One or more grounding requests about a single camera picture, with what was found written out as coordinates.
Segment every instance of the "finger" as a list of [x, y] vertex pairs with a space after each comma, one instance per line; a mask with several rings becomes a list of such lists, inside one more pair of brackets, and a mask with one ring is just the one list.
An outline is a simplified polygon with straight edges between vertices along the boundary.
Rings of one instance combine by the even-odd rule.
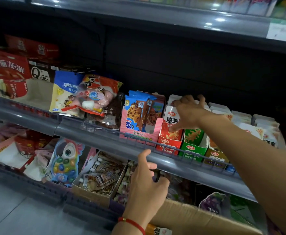
[[182, 102], [181, 102], [180, 100], [174, 100], [174, 101], [172, 102], [172, 104], [173, 104], [175, 107], [177, 107], [177, 106], [181, 105]]
[[148, 162], [147, 165], [148, 165], [148, 168], [151, 170], [155, 170], [157, 168], [157, 164], [153, 162]]
[[138, 155], [138, 165], [147, 165], [146, 157], [150, 154], [150, 149], [145, 149]]
[[199, 105], [204, 108], [205, 107], [205, 100], [206, 100], [206, 98], [203, 95], [198, 95], [197, 97], [200, 100]]
[[158, 182], [157, 182], [159, 185], [163, 185], [165, 188], [168, 188], [169, 187], [169, 180], [167, 178], [165, 178], [164, 176], [161, 176], [159, 179], [158, 179]]
[[176, 124], [173, 124], [168, 130], [169, 130], [169, 132], [175, 132], [175, 131], [178, 131], [180, 129], [183, 129], [181, 121], [177, 122]]
[[185, 98], [188, 99], [189, 102], [195, 103], [195, 100], [192, 95], [186, 95]]
[[188, 102], [189, 102], [188, 96], [189, 96], [189, 95], [185, 95], [184, 97], [182, 97], [182, 98], [180, 99], [180, 101], [181, 101], [182, 103], [188, 103]]

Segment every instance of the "weilong snack box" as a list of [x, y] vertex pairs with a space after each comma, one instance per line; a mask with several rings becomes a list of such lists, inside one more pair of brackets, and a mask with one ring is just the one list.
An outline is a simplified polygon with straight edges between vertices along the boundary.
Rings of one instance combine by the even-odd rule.
[[[179, 122], [180, 116], [178, 114], [178, 111], [176, 107], [172, 104], [174, 100], [179, 100], [182, 97], [179, 95], [171, 95], [169, 97], [169, 100], [167, 102], [166, 111], [164, 114], [163, 123], [161, 126], [161, 132], [159, 134], [158, 143], [161, 143], [163, 145], [168, 145], [175, 147], [177, 149], [180, 148], [182, 143], [182, 136], [183, 136], [183, 129], [176, 131], [176, 132], [169, 132], [169, 128], [173, 125]], [[174, 151], [174, 149], [157, 145], [156, 148], [158, 150], [164, 150], [166, 153], [174, 153], [175, 155], [178, 155], [178, 151]]]

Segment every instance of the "hand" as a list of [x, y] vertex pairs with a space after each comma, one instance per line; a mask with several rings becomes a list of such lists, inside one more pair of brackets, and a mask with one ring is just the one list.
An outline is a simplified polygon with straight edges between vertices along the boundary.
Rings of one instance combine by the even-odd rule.
[[150, 149], [146, 149], [138, 155], [138, 166], [131, 177], [131, 185], [127, 206], [123, 214], [124, 218], [132, 219], [142, 228], [155, 216], [163, 205], [168, 194], [169, 180], [160, 177], [158, 182], [153, 182], [155, 163], [147, 162], [146, 156]]
[[180, 121], [169, 128], [170, 132], [175, 132], [180, 129], [200, 128], [200, 118], [214, 114], [205, 110], [205, 97], [203, 95], [198, 95], [197, 97], [200, 100], [199, 104], [195, 102], [191, 95], [186, 95], [180, 100], [173, 101], [179, 113]]

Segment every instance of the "red string bracelet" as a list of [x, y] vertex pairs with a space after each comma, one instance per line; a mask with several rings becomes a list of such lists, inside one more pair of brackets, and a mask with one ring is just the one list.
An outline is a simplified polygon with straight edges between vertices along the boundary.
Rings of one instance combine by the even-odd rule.
[[138, 223], [134, 222], [131, 219], [120, 217], [118, 218], [118, 222], [127, 222], [129, 224], [132, 224], [134, 227], [139, 229], [143, 235], [145, 235], [145, 230]]

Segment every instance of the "floor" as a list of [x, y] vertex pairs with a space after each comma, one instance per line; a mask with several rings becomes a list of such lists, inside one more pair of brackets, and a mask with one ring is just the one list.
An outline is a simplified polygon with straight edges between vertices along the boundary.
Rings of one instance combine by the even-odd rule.
[[0, 184], [0, 235], [105, 235], [99, 219], [85, 222], [52, 206]]

